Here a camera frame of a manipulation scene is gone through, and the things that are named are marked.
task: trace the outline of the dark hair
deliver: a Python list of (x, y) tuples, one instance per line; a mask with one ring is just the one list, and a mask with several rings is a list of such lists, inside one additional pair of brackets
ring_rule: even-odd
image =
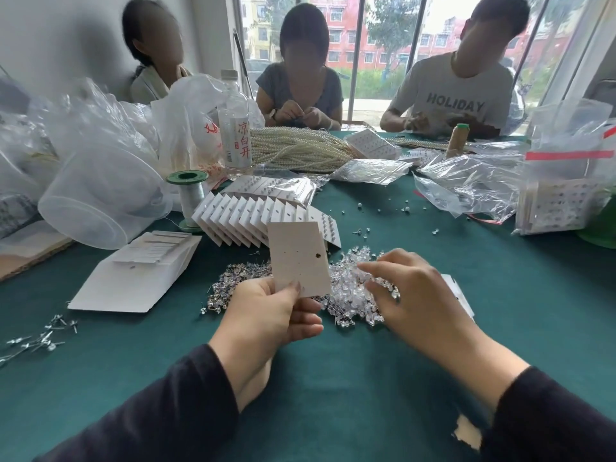
[(133, 43), (134, 40), (143, 40), (139, 15), (141, 14), (141, 8), (145, 5), (157, 6), (158, 8), (165, 10), (170, 16), (173, 17), (173, 14), (171, 14), (163, 2), (159, 0), (131, 0), (124, 7), (124, 12), (122, 13), (122, 33), (124, 36), (124, 43), (131, 51), (133, 58), (141, 63), (135, 71), (135, 77), (137, 77), (144, 68), (154, 64), (152, 59), (145, 53), (140, 52)]
[(514, 38), (524, 32), (529, 16), (527, 0), (481, 0), (471, 19), (479, 22), (505, 19), (511, 25), (511, 38)]
[(317, 47), (323, 64), (329, 50), (329, 28), (321, 10), (310, 3), (300, 3), (290, 9), (280, 28), (280, 54), (285, 57), (285, 48), (293, 40), (306, 40)]

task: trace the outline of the plastic container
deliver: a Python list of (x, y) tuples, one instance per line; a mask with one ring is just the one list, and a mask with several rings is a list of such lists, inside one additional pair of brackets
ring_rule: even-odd
[(229, 89), (226, 103), (218, 108), (225, 166), (233, 170), (247, 170), (252, 166), (248, 98), (240, 92), (237, 71), (223, 69), (221, 76)]
[(39, 201), (58, 232), (101, 249), (119, 249), (169, 214), (168, 184), (143, 160), (111, 144), (74, 154)]

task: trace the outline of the plastic water bottle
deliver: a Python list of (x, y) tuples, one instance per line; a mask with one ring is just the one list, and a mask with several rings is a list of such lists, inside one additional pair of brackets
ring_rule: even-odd
[(229, 87), (227, 103), (218, 108), (225, 163), (229, 169), (245, 170), (252, 166), (248, 99), (240, 92), (235, 69), (223, 69), (220, 78)]

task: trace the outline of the table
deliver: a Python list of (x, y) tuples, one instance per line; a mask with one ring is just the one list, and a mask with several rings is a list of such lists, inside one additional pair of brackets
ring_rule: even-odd
[[(372, 249), (417, 251), (453, 275), (488, 334), (616, 418), (613, 251), (572, 233), (521, 238), (510, 235), (512, 223), (454, 219), (413, 189), (410, 175), (388, 187), (330, 182), (314, 205), (335, 216), (345, 250), (364, 242), (352, 232), (370, 227)], [(173, 225), (163, 220), (155, 228)], [(0, 283), (3, 341), (38, 333), (56, 313), (79, 321), (79, 333), (66, 333), (54, 352), (28, 353), (0, 369), (0, 460), (22, 462), (50, 449), (209, 340), (220, 317), (199, 316), (206, 292), (229, 263), (267, 259), (266, 249), (247, 257), (251, 252), (204, 238), (186, 272), (145, 315), (65, 310), (108, 255), (86, 246)], [(458, 413), (476, 409), (443, 370), (385, 327), (341, 330), (322, 314), (319, 338), (278, 354), (268, 387), (219, 461), (478, 458), (451, 436)]]

